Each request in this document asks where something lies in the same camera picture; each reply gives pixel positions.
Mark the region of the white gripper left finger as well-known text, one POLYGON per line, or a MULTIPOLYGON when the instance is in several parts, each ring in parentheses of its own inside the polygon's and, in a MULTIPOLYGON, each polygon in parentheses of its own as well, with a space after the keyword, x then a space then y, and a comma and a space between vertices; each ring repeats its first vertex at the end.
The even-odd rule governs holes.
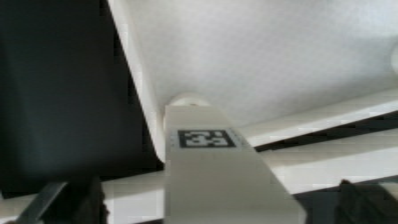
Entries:
POLYGON ((13 224, 107 224, 100 178, 51 182, 13 224))

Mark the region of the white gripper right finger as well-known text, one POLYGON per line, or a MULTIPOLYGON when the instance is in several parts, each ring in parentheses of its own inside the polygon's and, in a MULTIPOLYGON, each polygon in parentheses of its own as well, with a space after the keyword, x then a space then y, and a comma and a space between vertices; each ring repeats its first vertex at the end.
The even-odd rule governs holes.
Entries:
POLYGON ((398 182, 342 181, 335 224, 398 224, 398 182))

